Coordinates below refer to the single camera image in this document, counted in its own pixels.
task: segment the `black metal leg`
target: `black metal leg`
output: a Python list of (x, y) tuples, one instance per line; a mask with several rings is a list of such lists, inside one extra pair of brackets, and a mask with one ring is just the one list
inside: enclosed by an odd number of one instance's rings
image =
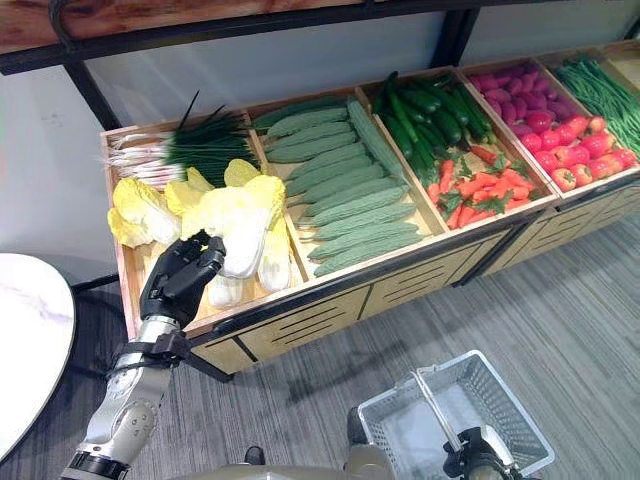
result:
[(82, 61), (65, 63), (64, 68), (102, 128), (105, 130), (121, 128), (118, 117), (113, 113), (85, 63)]
[(431, 68), (445, 65), (457, 66), (460, 63), (479, 13), (479, 8), (449, 10), (447, 12), (438, 38), (438, 45), (431, 59)]
[(195, 368), (196, 370), (200, 370), (205, 375), (209, 375), (210, 377), (213, 377), (222, 383), (230, 382), (231, 380), (233, 380), (233, 377), (234, 377), (233, 374), (224, 373), (219, 368), (216, 368), (210, 363), (205, 362), (204, 360), (202, 360), (197, 355), (194, 355), (193, 353), (189, 354), (189, 357), (187, 357), (184, 363)]

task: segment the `tomato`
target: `tomato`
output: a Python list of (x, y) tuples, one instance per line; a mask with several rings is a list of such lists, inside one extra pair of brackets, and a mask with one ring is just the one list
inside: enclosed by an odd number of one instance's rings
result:
[(575, 165), (576, 163), (584, 163), (586, 165), (589, 163), (591, 154), (589, 150), (583, 146), (576, 145), (575, 147), (569, 147), (569, 157), (569, 163), (571, 163), (571, 165)]
[(614, 150), (612, 155), (622, 162), (622, 166), (625, 168), (631, 168), (638, 163), (636, 154), (628, 148), (619, 148)]
[(536, 153), (542, 149), (542, 139), (535, 133), (523, 135), (520, 141), (531, 153)]
[(538, 164), (544, 169), (545, 172), (551, 173), (557, 168), (560, 168), (560, 162), (550, 152), (545, 152), (543, 150), (536, 153), (536, 160), (538, 160)]
[(590, 133), (598, 133), (604, 131), (607, 126), (607, 122), (602, 117), (591, 117), (589, 119), (589, 125), (587, 127)]
[(573, 165), (570, 169), (574, 177), (576, 177), (576, 187), (583, 187), (593, 182), (591, 169), (582, 163)]
[(551, 178), (563, 192), (576, 188), (576, 177), (567, 168), (558, 168), (551, 172)]
[(595, 160), (591, 162), (589, 167), (591, 168), (591, 175), (594, 180), (600, 180), (601, 178), (611, 175), (609, 173), (609, 164), (606, 161), (602, 161), (600, 159)]
[(569, 125), (560, 125), (554, 130), (560, 138), (560, 145), (569, 145), (576, 139), (576, 134)]
[(615, 141), (616, 137), (610, 133), (596, 133), (582, 140), (580, 146), (589, 150), (591, 158), (598, 158), (611, 150)]
[(551, 150), (560, 145), (560, 135), (553, 130), (545, 130), (540, 134), (542, 140), (542, 150)]
[(584, 133), (589, 125), (589, 121), (584, 118), (582, 115), (576, 115), (575, 117), (571, 117), (571, 119), (565, 122), (565, 125), (568, 125), (576, 137), (579, 137)]

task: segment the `white round table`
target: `white round table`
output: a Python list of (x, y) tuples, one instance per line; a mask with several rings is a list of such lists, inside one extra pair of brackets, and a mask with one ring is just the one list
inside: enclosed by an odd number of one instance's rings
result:
[(75, 332), (73, 296), (51, 265), (0, 253), (3, 358), (0, 460), (47, 404), (67, 364)]

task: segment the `cucumber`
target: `cucumber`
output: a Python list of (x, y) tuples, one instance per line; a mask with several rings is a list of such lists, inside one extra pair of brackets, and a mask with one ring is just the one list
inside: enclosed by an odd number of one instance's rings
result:
[(424, 91), (437, 97), (442, 102), (442, 108), (447, 110), (450, 115), (460, 124), (465, 126), (469, 123), (469, 115), (465, 112), (462, 105), (459, 105), (457, 100), (452, 95), (436, 87), (423, 87)]
[(444, 134), (448, 145), (454, 145), (462, 138), (462, 131), (456, 120), (445, 109), (433, 113), (433, 121)]
[(384, 124), (389, 129), (391, 136), (398, 144), (398, 148), (400, 148), (404, 157), (407, 159), (411, 158), (411, 155), (413, 155), (411, 139), (409, 138), (409, 135), (407, 135), (405, 129), (402, 128), (402, 125), (400, 125), (400, 122), (393, 117), (385, 116)]
[(402, 89), (398, 91), (402, 99), (426, 113), (433, 113), (440, 108), (441, 102), (437, 97), (421, 90)]

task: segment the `robotic arm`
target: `robotic arm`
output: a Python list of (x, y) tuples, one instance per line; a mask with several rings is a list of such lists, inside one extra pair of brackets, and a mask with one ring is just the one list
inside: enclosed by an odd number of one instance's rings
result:
[(171, 368), (189, 354), (181, 330), (194, 319), (225, 254), (221, 238), (201, 231), (158, 258), (140, 298), (140, 333), (120, 352), (105, 398), (62, 480), (125, 477), (155, 430)]

